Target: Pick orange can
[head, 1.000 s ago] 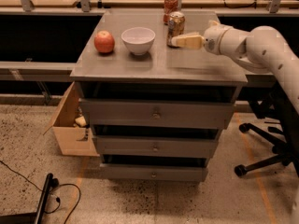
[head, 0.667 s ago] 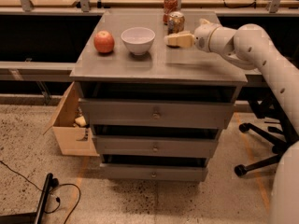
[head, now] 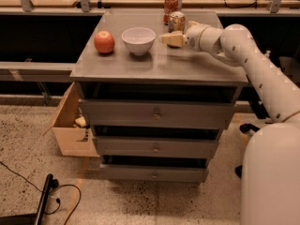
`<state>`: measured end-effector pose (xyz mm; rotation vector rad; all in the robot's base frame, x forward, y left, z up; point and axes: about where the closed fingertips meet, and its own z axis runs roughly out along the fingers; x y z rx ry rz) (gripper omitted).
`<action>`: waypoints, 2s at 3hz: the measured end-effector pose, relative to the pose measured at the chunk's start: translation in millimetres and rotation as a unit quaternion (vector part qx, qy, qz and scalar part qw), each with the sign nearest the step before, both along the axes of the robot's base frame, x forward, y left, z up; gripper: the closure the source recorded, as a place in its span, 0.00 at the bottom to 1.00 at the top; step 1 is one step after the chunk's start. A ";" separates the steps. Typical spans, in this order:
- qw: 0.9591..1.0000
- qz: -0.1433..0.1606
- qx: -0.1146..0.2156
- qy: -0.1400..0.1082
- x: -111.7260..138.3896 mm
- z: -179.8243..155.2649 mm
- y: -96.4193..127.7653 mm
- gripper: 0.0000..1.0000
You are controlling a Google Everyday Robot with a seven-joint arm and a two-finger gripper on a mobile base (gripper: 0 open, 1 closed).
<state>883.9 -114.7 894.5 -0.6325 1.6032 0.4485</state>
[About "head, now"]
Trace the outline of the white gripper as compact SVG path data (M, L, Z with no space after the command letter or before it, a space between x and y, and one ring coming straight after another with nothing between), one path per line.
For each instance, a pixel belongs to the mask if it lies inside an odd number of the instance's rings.
M198 52L219 51L219 30L213 26L188 21L186 36L181 31L174 31L161 35L160 42L178 48L187 44L191 50Z

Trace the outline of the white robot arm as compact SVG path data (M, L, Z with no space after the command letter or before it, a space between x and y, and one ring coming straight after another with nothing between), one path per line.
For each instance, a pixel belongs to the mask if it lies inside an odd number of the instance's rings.
M159 41L210 53L244 69L273 121L249 139L241 176L240 225L300 225L300 89L258 48L241 24L190 22Z

